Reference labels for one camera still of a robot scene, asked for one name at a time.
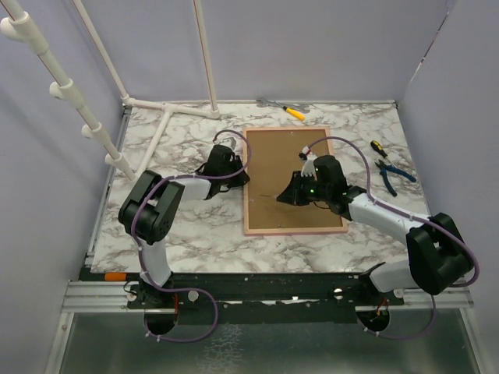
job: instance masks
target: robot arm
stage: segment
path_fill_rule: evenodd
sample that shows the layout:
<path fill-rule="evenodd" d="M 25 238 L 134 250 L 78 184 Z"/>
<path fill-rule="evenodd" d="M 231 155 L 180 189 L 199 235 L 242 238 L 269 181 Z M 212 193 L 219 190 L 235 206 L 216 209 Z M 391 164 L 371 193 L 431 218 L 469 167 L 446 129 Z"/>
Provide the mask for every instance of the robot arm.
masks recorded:
<path fill-rule="evenodd" d="M 242 168 L 239 156 L 227 146 L 215 145 L 208 161 L 196 170 L 199 178 L 179 179 L 163 184 L 140 212 L 136 233 L 143 251 L 142 260 L 155 284 L 163 285 L 172 275 L 166 258 L 165 236 L 172 227 L 173 220 L 181 202 L 211 199 L 217 193 L 245 185 L 250 177 L 244 171 L 232 178 L 206 180 L 203 176 L 223 177 Z M 146 170 L 133 186 L 119 210 L 118 220 L 131 235 L 132 222 L 140 205 L 162 177 Z M 150 283 L 145 274 L 141 278 Z"/>
<path fill-rule="evenodd" d="M 303 169 L 293 172 L 288 187 L 278 196 L 278 202 L 293 206 L 324 202 L 331 212 L 349 221 L 368 224 L 407 246 L 408 260 L 378 264 L 366 272 L 364 280 L 370 287 L 374 286 L 379 292 L 421 288 L 437 295 L 472 269 L 472 260 L 459 245 L 430 225 L 413 220 L 419 217 L 432 221 L 462 240 L 448 215 L 439 213 L 428 217 L 404 210 L 410 218 L 403 217 L 377 205 L 365 189 L 348 185 L 334 156 L 311 157 L 301 153 L 300 157 L 305 161 Z"/>

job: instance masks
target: screwdriver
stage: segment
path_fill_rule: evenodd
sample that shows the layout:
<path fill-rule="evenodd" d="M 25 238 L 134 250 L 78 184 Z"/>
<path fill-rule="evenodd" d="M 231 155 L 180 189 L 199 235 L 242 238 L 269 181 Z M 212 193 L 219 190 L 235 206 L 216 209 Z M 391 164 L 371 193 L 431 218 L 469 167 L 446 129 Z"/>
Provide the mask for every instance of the screwdriver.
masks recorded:
<path fill-rule="evenodd" d="M 284 109 L 285 112 L 289 113 L 290 115 L 292 115 L 293 117 L 299 119 L 300 121 L 305 120 L 305 115 L 303 115 L 303 113 L 297 111 L 296 109 L 293 109 L 293 108 L 290 108 L 290 107 L 286 107 L 285 105 L 283 105 L 281 103 L 278 103 L 276 101 L 269 101 L 267 99 L 258 99 L 257 101 L 259 103 L 261 103 L 263 105 L 266 105 L 266 106 L 269 106 L 269 107 L 282 108 L 282 109 Z"/>
<path fill-rule="evenodd" d="M 388 158 L 387 153 L 384 151 L 381 144 L 379 144 L 376 140 L 371 141 L 371 148 L 373 148 L 378 154 L 380 154 L 383 158 L 387 159 L 390 164 L 393 165 L 393 162 Z"/>

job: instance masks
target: cork board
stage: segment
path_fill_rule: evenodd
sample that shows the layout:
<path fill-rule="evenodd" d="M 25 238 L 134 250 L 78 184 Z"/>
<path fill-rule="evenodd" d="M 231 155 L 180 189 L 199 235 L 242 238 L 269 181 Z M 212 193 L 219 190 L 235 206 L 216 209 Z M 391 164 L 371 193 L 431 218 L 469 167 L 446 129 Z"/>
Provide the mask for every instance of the cork board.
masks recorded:
<path fill-rule="evenodd" d="M 302 168 L 298 153 L 314 140 L 329 136 L 328 128 L 251 128 L 244 130 L 244 136 L 252 150 L 247 170 L 251 181 L 244 187 L 245 235 L 347 232 L 346 220 L 329 209 L 313 204 L 291 206 L 275 200 L 288 186 L 293 171 Z M 317 156 L 333 154 L 331 141 L 318 143 L 313 152 Z M 246 147 L 243 158 L 246 161 Z"/>

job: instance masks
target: blue pliers handle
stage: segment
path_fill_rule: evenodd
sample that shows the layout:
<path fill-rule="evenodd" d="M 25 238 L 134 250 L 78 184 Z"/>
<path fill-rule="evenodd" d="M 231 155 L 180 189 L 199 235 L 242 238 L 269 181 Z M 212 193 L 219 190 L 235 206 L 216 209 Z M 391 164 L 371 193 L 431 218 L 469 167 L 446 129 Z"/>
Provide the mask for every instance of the blue pliers handle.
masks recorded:
<path fill-rule="evenodd" d="M 397 169 L 393 165 L 386 165 L 382 160 L 379 160 L 379 162 L 376 163 L 376 166 L 378 166 L 380 169 L 380 175 L 383 177 L 384 185 L 386 186 L 389 193 L 392 194 L 393 196 L 397 196 L 397 192 L 393 189 L 393 187 L 390 184 L 390 181 L 388 180 L 388 173 L 387 173 L 388 171 L 391 171 L 394 174 L 401 175 L 402 177 L 406 177 L 411 182 L 416 181 L 416 178 L 414 178 L 408 172 Z"/>

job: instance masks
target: wooden board frame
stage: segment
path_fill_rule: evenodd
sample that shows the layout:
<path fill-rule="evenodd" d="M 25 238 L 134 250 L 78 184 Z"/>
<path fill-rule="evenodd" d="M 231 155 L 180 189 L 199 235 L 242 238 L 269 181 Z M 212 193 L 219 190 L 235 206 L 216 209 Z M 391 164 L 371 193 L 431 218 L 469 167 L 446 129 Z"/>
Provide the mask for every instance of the wooden board frame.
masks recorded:
<path fill-rule="evenodd" d="M 330 136 L 328 127 L 253 127 L 243 130 L 243 135 L 247 138 L 248 132 L 253 131 L 306 131 L 306 130 L 324 130 L 326 136 Z M 331 140 L 327 140 L 327 149 L 329 154 L 334 154 L 333 144 Z M 248 148 L 246 143 L 242 148 L 242 159 L 245 164 L 248 160 Z M 312 235 L 312 234 L 333 234 L 346 233 L 349 230 L 348 221 L 341 217 L 342 225 L 336 227 L 325 228 L 250 228 L 250 196 L 248 185 L 244 186 L 243 190 L 243 220 L 244 220 L 244 235 Z"/>

